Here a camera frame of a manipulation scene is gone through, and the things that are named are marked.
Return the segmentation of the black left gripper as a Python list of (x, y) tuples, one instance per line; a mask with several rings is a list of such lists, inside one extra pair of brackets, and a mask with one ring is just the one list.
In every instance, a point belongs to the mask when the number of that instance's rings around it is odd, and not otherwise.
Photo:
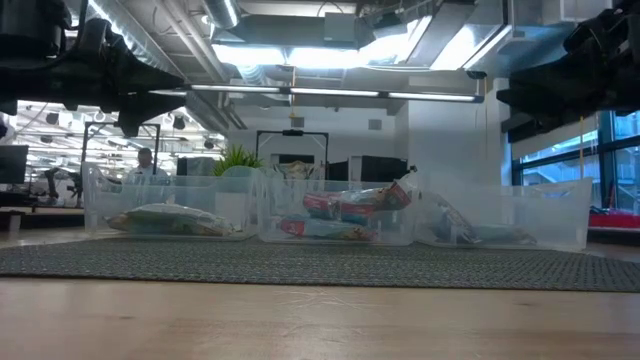
[(137, 137), (146, 121), (183, 107), (183, 96), (137, 93), (180, 88), (185, 81), (140, 61), (111, 23), (85, 23), (72, 49), (38, 65), (0, 65), (0, 113), (15, 115), (20, 100), (118, 110), (126, 137)]

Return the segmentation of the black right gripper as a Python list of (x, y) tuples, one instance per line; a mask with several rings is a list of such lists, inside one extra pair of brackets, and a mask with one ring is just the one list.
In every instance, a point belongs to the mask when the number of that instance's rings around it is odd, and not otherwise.
[(640, 110), (640, 0), (619, 0), (580, 22), (563, 47), (564, 55), (512, 72), (497, 99), (542, 128), (598, 111)]

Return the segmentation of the red green white granola bar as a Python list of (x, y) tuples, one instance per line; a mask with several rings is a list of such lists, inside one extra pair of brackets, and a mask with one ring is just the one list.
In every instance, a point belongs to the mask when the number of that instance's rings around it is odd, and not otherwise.
[(108, 220), (113, 229), (140, 234), (228, 236), (238, 228), (227, 218), (177, 204), (154, 203)]

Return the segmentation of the tan red granola bar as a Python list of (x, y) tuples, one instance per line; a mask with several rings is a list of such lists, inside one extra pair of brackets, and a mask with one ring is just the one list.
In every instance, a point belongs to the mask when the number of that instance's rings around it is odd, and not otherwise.
[(356, 202), (370, 205), (375, 211), (402, 210), (411, 203), (410, 195), (410, 190), (394, 181), (385, 187), (362, 190)]

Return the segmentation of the red blue granola bar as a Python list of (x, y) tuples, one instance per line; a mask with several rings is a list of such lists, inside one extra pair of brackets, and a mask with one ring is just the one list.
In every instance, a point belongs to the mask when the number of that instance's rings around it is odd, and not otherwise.
[(375, 230), (363, 225), (304, 216), (284, 217), (278, 227), (298, 238), (370, 241), (377, 236)]
[(362, 202), (354, 192), (307, 193), (303, 206), (313, 218), (367, 225), (375, 210), (373, 203)]

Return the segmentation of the person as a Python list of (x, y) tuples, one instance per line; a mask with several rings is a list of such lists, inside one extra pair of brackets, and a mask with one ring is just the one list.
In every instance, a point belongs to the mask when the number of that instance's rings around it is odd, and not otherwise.
[(124, 182), (130, 184), (142, 184), (144, 182), (167, 179), (168, 174), (159, 167), (154, 166), (154, 157), (149, 148), (141, 148), (137, 154), (138, 165), (126, 175)]

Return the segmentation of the clear plastic bin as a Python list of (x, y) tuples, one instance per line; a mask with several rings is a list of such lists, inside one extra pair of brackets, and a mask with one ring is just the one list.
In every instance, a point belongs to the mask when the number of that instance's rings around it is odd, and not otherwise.
[(142, 239), (202, 239), (213, 241), (244, 241), (257, 234), (259, 224), (257, 216), (258, 195), (261, 190), (260, 180), (257, 192), (253, 196), (254, 208), (251, 212), (251, 222), (247, 222), (244, 229), (237, 227), (238, 230), (228, 236), (136, 234), (112, 229), (107, 225), (106, 220), (108, 218), (142, 205), (154, 203), (177, 204), (204, 210), (227, 218), (221, 215), (215, 208), (215, 176), (170, 176), (170, 180), (171, 184), (165, 186), (130, 187), (120, 194), (99, 191), (91, 194), (88, 200), (86, 200), (84, 196), (85, 230), (93, 237), (117, 236)]
[(407, 176), (388, 183), (266, 178), (259, 237), (272, 243), (408, 245), (417, 195)]
[[(531, 186), (466, 182), (450, 175), (409, 175), (417, 187), (414, 239), (448, 248), (580, 251), (586, 247), (592, 179)], [(447, 200), (472, 225), (481, 243), (439, 240), (440, 210), (428, 193)]]

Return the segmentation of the red storage box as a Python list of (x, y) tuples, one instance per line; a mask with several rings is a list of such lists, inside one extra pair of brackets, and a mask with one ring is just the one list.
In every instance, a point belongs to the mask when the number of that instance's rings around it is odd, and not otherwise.
[(589, 226), (594, 228), (640, 230), (640, 215), (625, 212), (589, 215)]

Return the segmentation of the black computer monitor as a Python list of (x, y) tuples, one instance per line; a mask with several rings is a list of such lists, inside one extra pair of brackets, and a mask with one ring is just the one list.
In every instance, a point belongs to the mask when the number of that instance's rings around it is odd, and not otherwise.
[(23, 184), (27, 167), (27, 145), (0, 145), (0, 184)]

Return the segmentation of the long ceiling light bar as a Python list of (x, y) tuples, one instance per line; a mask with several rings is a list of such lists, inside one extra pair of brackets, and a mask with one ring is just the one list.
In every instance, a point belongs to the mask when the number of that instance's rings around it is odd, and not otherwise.
[(186, 89), (194, 91), (216, 91), (230, 93), (255, 93), (255, 94), (280, 94), (280, 95), (305, 95), (305, 96), (337, 96), (353, 98), (379, 98), (406, 101), (439, 101), (439, 102), (459, 102), (459, 103), (481, 103), (483, 96), (479, 95), (459, 95), (445, 93), (425, 93), (425, 92), (399, 92), (399, 91), (379, 91), (379, 90), (353, 90), (353, 89), (330, 89), (330, 88), (310, 88), (310, 87), (290, 87), (290, 86), (249, 86), (230, 84), (192, 84), (186, 85)]

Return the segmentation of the black cabinet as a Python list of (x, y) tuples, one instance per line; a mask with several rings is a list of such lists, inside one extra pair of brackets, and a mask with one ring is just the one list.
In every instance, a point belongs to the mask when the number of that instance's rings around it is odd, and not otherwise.
[(330, 163), (327, 179), (354, 182), (393, 182), (408, 172), (408, 164), (405, 159), (362, 155)]

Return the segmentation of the grey woven placemat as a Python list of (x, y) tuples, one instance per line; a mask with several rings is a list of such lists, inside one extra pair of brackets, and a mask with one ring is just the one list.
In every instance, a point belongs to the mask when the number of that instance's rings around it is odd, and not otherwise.
[(0, 249), (0, 277), (640, 293), (640, 263), (559, 251), (106, 238)]

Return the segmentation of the black metal rig frame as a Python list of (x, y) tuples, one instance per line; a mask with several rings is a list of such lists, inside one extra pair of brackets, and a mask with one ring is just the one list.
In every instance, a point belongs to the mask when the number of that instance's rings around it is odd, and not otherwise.
[(263, 134), (270, 134), (270, 135), (281, 135), (281, 136), (285, 136), (285, 137), (303, 137), (303, 136), (322, 136), (325, 138), (325, 145), (321, 146), (324, 151), (325, 151), (325, 159), (324, 159), (324, 171), (325, 171), (325, 178), (328, 177), (329, 175), (329, 140), (330, 140), (330, 135), (327, 132), (309, 132), (309, 131), (303, 131), (303, 130), (296, 130), (296, 129), (288, 129), (288, 130), (280, 130), (280, 131), (275, 131), (275, 130), (257, 130), (256, 131), (256, 137), (255, 137), (255, 155), (257, 157), (259, 157), (259, 152), (260, 152), (260, 147), (261, 147), (261, 143), (260, 143), (260, 137)]
[(154, 157), (154, 166), (159, 167), (160, 126), (144, 125), (141, 138), (126, 137), (115, 121), (88, 121), (84, 123), (81, 147), (80, 177), (83, 195), (99, 191), (120, 194), (130, 187), (165, 186), (171, 180), (125, 183), (131, 169), (138, 165), (137, 154), (141, 148), (149, 148)]

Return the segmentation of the silver ventilation duct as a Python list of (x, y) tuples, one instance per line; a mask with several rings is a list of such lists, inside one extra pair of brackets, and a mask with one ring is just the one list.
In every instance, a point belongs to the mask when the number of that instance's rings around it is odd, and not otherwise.
[(241, 8), (237, 0), (202, 0), (210, 22), (221, 29), (236, 27), (241, 19)]

